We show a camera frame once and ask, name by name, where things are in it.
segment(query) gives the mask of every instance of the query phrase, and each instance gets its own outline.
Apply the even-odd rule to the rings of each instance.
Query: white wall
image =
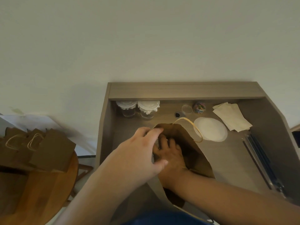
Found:
[[[300,123],[300,0],[0,0],[0,113],[95,143],[107,82],[258,81]]]

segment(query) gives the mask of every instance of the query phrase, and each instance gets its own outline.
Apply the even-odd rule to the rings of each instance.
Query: twine handle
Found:
[[[36,138],[37,136],[40,136],[42,139],[44,139],[44,137],[42,136],[42,134],[36,133],[36,134],[33,136],[33,138],[32,138],[32,139],[28,142],[28,144],[27,144],[27,148],[28,148],[29,150],[36,151],[35,149],[33,149],[33,148],[31,147],[31,144],[32,144],[34,138]]]
[[[190,124],[192,124],[193,127],[200,133],[200,135],[201,135],[201,141],[195,141],[195,140],[194,140],[194,142],[196,142],[196,143],[201,143],[201,142],[203,141],[203,136],[202,136],[200,130],[197,128],[197,126],[196,126],[191,120],[187,119],[186,117],[178,118],[178,119],[177,119],[176,121],[174,121],[172,124],[175,124],[175,123],[178,122],[179,120],[186,120],[186,121],[188,121],[188,122],[189,122]]]
[[[7,140],[7,142],[5,143],[5,146],[6,146],[7,148],[10,148],[10,149],[13,149],[13,150],[17,150],[17,151],[18,151],[17,148],[14,148],[14,147],[12,147],[12,146],[10,146],[10,145],[8,144],[8,142],[9,142],[11,139],[15,138],[15,137],[24,137],[24,136],[21,135],[21,134],[12,136],[11,138],[9,138],[9,139]]]

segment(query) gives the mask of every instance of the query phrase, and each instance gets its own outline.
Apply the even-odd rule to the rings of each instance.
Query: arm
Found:
[[[165,160],[151,162],[152,147],[162,131],[142,127],[121,143],[91,175],[56,224],[108,224],[118,205],[167,165]]]
[[[299,224],[300,208],[284,200],[220,183],[189,171],[173,139],[160,137],[153,152],[169,164],[158,175],[163,187],[194,204],[220,224]]]

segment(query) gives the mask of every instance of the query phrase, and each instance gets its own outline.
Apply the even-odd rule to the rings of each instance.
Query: hand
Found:
[[[168,161],[160,160],[154,164],[151,161],[153,145],[162,131],[163,128],[138,128],[105,159],[96,172],[101,174],[102,180],[110,183],[110,188],[118,187],[112,191],[122,189],[127,194],[163,170]]]
[[[174,139],[170,138],[168,145],[167,138],[161,134],[159,135],[159,142],[161,149],[158,149],[156,145],[153,146],[154,158],[156,161],[167,160],[169,163],[159,173],[158,178],[164,188],[173,191],[178,177],[188,169],[185,166],[181,148],[175,143]]]

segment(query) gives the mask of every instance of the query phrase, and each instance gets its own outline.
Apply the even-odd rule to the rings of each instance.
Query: white lid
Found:
[[[137,101],[116,101],[117,105],[121,107],[123,110],[133,109],[135,108]]]
[[[157,111],[159,101],[138,101],[137,106],[141,111],[150,114],[152,111]]]
[[[194,121],[194,124],[200,130],[203,139],[216,142],[224,141],[227,138],[227,128],[225,125],[211,117],[199,117]]]

